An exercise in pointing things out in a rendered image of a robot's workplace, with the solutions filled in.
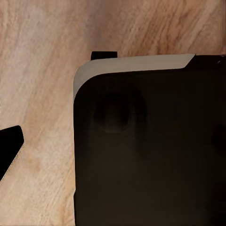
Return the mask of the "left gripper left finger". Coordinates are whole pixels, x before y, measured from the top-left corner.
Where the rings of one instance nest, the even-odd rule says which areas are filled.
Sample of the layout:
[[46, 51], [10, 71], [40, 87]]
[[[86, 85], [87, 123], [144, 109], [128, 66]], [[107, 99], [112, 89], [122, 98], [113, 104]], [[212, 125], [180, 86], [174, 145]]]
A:
[[19, 125], [0, 130], [0, 181], [24, 143]]

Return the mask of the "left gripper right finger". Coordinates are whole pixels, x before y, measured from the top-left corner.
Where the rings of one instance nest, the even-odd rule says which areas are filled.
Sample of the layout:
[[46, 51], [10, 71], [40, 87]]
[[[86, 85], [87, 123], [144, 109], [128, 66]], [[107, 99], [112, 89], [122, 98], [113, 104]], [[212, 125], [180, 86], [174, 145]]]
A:
[[226, 127], [220, 125], [215, 126], [212, 143], [226, 162]]

